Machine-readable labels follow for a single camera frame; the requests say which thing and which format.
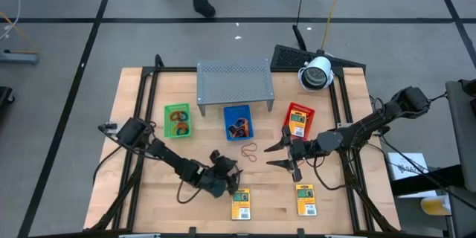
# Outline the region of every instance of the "white camera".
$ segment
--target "white camera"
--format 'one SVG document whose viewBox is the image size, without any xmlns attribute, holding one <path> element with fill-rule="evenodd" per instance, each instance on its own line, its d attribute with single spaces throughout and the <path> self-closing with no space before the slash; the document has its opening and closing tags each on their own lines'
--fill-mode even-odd
<svg viewBox="0 0 476 238">
<path fill-rule="evenodd" d="M 305 62 L 304 66 L 299 69 L 297 78 L 307 92 L 325 89 L 334 81 L 334 72 L 326 57 L 318 56 L 311 62 Z"/>
</svg>

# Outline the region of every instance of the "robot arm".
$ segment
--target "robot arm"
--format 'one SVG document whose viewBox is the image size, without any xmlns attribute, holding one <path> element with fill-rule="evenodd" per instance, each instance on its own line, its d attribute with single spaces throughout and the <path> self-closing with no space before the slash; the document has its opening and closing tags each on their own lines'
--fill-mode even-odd
<svg viewBox="0 0 476 238">
<path fill-rule="evenodd" d="M 284 167 L 292 171 L 294 181 L 302 179 L 296 161 L 301 159 L 321 157 L 331 152 L 347 151 L 352 147 L 362 147 L 369 140 L 372 133 L 384 128 L 388 123 L 397 118 L 418 118 L 430 109 L 430 100 L 419 88 L 407 87 L 396 93 L 392 99 L 385 103 L 367 117 L 351 124 L 348 127 L 330 129 L 319 133 L 315 140 L 303 141 L 291 139 L 288 126 L 283 127 L 283 137 L 265 152 L 272 152 L 288 147 L 288 159 L 269 161 L 267 164 Z"/>
<path fill-rule="evenodd" d="M 182 158 L 153 135 L 153 129 L 149 123 L 138 118 L 128 119 L 116 134 L 116 139 L 106 132 L 104 125 L 99 126 L 99 130 L 129 151 L 136 154 L 146 152 L 148 155 L 144 155 L 144 157 L 162 160 L 174 169 L 182 181 L 209 192 L 215 198 L 220 197 L 225 190 L 234 194 L 238 189 L 241 170 L 238 170 L 237 162 L 220 155 L 217 150 L 214 150 L 210 155 L 212 167 L 195 159 Z M 235 168 L 237 171 L 228 175 Z"/>
</svg>

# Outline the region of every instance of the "yellow object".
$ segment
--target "yellow object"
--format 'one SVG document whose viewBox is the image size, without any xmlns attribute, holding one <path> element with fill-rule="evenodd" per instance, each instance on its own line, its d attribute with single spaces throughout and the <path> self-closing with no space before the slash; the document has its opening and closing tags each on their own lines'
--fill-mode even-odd
<svg viewBox="0 0 476 238">
<path fill-rule="evenodd" d="M 298 216 L 317 216 L 315 209 L 314 186 L 312 184 L 296 185 Z"/>
<path fill-rule="evenodd" d="M 2 16 L 7 22 L 8 24 L 10 24 L 11 27 L 13 27 L 13 29 L 16 30 L 16 32 L 23 38 L 25 38 L 25 40 L 27 40 L 27 42 L 30 43 L 31 46 L 35 47 L 35 48 L 39 48 L 39 46 L 33 41 L 31 40 L 31 38 L 26 35 L 25 33 L 22 32 L 22 30 L 20 30 L 16 25 L 14 25 L 10 19 L 3 13 L 3 12 L 0 12 L 0 16 Z M 39 51 L 11 51 L 11 53 L 22 53 L 22 54 L 38 54 Z"/>
<path fill-rule="evenodd" d="M 250 189 L 238 189 L 231 201 L 231 219 L 251 219 Z"/>
<path fill-rule="evenodd" d="M 289 129 L 291 134 L 304 137 L 304 130 L 306 128 L 306 117 L 307 113 L 300 112 L 297 110 L 291 110 L 289 115 Z"/>
<path fill-rule="evenodd" d="M 423 212 L 430 216 L 449 216 L 451 207 L 448 196 L 434 196 L 423 198 L 420 202 Z"/>
<path fill-rule="evenodd" d="M 322 50 L 324 49 L 324 46 L 326 46 L 327 32 L 329 30 L 330 18 L 332 18 L 332 14 L 334 13 L 334 8 L 336 4 L 337 4 L 337 0 L 334 0 L 334 2 L 332 3 L 332 7 L 330 8 L 329 16 L 327 17 L 326 30 L 324 31 L 324 38 L 322 39 L 322 45 L 321 45 Z"/>
</svg>

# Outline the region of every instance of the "blue plastic bin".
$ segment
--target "blue plastic bin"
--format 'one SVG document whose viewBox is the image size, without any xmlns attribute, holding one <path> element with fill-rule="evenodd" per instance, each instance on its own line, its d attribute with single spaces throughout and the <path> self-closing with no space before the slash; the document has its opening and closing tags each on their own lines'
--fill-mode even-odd
<svg viewBox="0 0 476 238">
<path fill-rule="evenodd" d="M 254 137 L 253 124 L 251 123 L 251 112 L 250 112 L 249 105 L 225 107 L 223 109 L 223 112 L 225 114 L 225 132 L 226 132 L 227 140 L 242 141 L 242 140 L 246 140 L 246 139 L 250 139 Z M 245 138 L 232 138 L 230 136 L 230 131 L 228 131 L 228 127 L 234 125 L 235 122 L 240 118 L 245 118 L 248 120 L 249 136 Z"/>
</svg>

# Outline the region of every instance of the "concrete floor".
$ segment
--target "concrete floor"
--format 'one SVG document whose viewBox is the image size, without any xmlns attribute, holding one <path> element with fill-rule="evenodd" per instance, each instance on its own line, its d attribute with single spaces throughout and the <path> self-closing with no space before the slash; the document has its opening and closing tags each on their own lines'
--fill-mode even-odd
<svg viewBox="0 0 476 238">
<path fill-rule="evenodd" d="M 476 17 L 476 0 L 452 0 L 461 18 Z M 90 18 L 101 0 L 22 0 L 24 18 Z M 299 0 L 210 0 L 219 18 L 293 17 Z M 326 17 L 332 0 L 303 0 L 302 17 Z M 0 1 L 16 14 L 16 0 Z M 104 18 L 199 18 L 191 0 L 109 0 Z M 334 17 L 451 18 L 443 0 L 339 0 Z M 91 177 L 104 137 L 97 125 L 109 119 L 120 69 L 151 65 L 159 53 L 167 66 L 197 60 L 271 58 L 276 44 L 297 47 L 292 23 L 103 23 L 82 78 L 62 142 L 30 235 L 80 231 L 89 204 Z M 0 65 L 0 86 L 15 90 L 16 103 L 0 128 L 0 235 L 15 237 L 51 145 L 92 23 L 20 23 L 38 42 L 41 63 Z M 310 51 L 325 24 L 302 23 Z M 476 39 L 476 25 L 466 24 Z M 0 49 L 27 43 L 12 33 Z M 367 64 L 367 84 L 388 100 L 406 86 L 429 97 L 444 82 L 473 79 L 475 65 L 454 23 L 331 25 L 326 50 Z M 439 100 L 418 120 L 392 123 L 387 139 L 406 152 L 423 152 L 427 164 L 459 163 L 448 104 Z"/>
</svg>

